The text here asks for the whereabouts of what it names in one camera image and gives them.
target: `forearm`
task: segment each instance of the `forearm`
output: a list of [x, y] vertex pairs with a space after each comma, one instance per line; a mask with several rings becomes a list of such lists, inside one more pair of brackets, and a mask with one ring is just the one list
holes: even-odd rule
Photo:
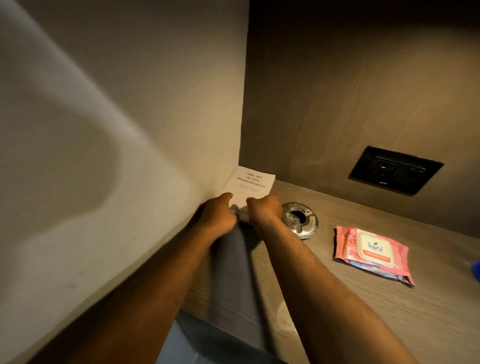
[[71, 363], [154, 363], [215, 238], [199, 225], [188, 232], [164, 264], [148, 272], [98, 323]]
[[312, 363], [416, 363], [373, 310], [280, 219], [265, 220], [258, 229]]

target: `round metal ashtray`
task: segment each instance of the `round metal ashtray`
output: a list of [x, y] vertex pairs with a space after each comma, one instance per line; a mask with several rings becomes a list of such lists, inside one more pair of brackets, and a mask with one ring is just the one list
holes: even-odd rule
[[318, 229], [318, 218], [310, 208], [298, 202], [288, 202], [282, 207], [282, 221], [300, 239], [308, 239], [315, 234]]

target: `book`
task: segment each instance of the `book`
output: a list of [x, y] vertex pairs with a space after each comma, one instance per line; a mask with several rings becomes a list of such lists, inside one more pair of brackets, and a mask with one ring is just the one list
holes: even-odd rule
[[262, 198], [267, 196], [275, 181], [274, 174], [268, 174], [238, 166], [222, 188], [221, 194], [233, 193], [230, 209], [239, 219], [249, 222], [247, 198]]

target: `wall switch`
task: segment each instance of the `wall switch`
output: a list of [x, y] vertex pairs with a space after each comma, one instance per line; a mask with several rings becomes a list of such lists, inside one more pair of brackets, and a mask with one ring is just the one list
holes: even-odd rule
[[431, 159], [368, 146], [350, 178], [414, 195], [443, 165]]

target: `pink wet wipes package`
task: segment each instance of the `pink wet wipes package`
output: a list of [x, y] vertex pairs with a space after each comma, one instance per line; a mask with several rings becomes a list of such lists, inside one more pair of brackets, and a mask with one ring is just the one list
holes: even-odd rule
[[407, 255], [408, 247], [393, 239], [357, 228], [336, 227], [335, 258], [414, 286]]

